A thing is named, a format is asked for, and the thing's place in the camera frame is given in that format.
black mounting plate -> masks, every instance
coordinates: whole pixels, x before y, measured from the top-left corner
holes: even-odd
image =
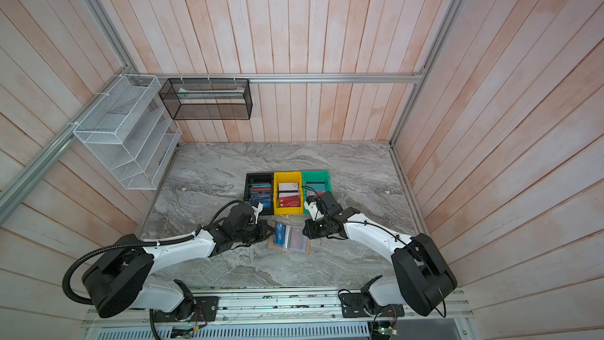
[[[342,316],[344,318],[363,318],[367,316],[367,313],[363,309],[363,293],[340,293],[340,297],[343,300]],[[389,304],[377,317],[391,316],[394,318],[395,314],[397,316],[405,315],[403,305]]]
[[[204,323],[204,319],[207,322],[213,322],[216,320],[216,310],[218,309],[219,297],[195,297],[195,313],[197,314],[197,322],[200,324]],[[193,314],[191,319],[187,322],[194,322],[196,315]],[[155,310],[154,321],[157,323],[176,322],[174,315],[165,313],[159,310]]]

gray marble surface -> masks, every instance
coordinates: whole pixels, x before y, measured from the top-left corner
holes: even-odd
[[[193,231],[198,223],[207,224],[222,205],[243,197],[246,173],[304,170],[329,170],[332,191],[344,208],[357,208],[399,232],[416,233],[388,145],[237,143],[182,145],[142,236],[174,236]],[[303,226],[310,215],[263,218]],[[178,278],[190,287],[359,288],[379,274],[393,275],[392,265],[366,246],[321,238],[311,241],[310,255],[268,249],[264,241],[185,261],[155,277]]]

wire mesh shelf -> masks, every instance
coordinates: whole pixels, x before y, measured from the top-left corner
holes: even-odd
[[[124,143],[160,88],[156,76],[124,75],[75,128],[75,136],[88,144]]]
[[[147,109],[158,90],[155,76],[123,76],[76,128],[126,189],[156,189],[182,134],[163,106]]]

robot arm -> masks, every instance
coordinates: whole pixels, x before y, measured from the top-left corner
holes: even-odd
[[[374,280],[372,306],[408,304],[427,316],[457,288],[457,280],[434,241],[426,234],[400,234],[370,220],[356,209],[342,209],[331,192],[309,196],[304,235],[310,239],[339,235],[373,249],[394,267],[395,277]]]
[[[305,207],[312,217],[306,220],[303,231],[308,238],[349,238],[392,262],[395,277],[375,278],[362,289],[373,307],[406,303],[427,316],[457,287],[455,276],[427,235],[412,237],[384,228],[356,209],[343,209],[331,192],[310,196]],[[186,260],[215,256],[234,245],[250,246],[267,239],[274,229],[266,220],[258,220],[261,210],[261,204],[251,207],[239,201],[228,216],[199,226],[191,234],[143,241],[133,234],[125,235],[115,245],[79,258],[65,273],[64,293],[78,303],[94,304],[102,318],[130,308],[160,310],[185,320],[194,308],[186,285],[148,275]],[[100,254],[82,276],[90,299],[80,297],[71,288],[71,276],[86,260]]]
[[[147,278],[167,266],[194,258],[212,257],[236,247],[249,247],[273,234],[266,220],[258,220],[262,204],[251,207],[242,201],[228,216],[191,234],[158,240],[139,240],[124,235],[114,245],[90,252],[65,273],[65,295],[84,304],[94,304],[101,318],[125,309],[154,309],[172,313],[178,320],[193,312],[194,298],[178,280],[166,282]],[[70,286],[73,272],[87,259],[102,256],[82,276],[90,299],[78,296]]]

blue card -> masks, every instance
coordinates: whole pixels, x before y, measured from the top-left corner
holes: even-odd
[[[272,242],[277,246],[285,247],[285,224],[281,222],[275,223],[275,236]]]

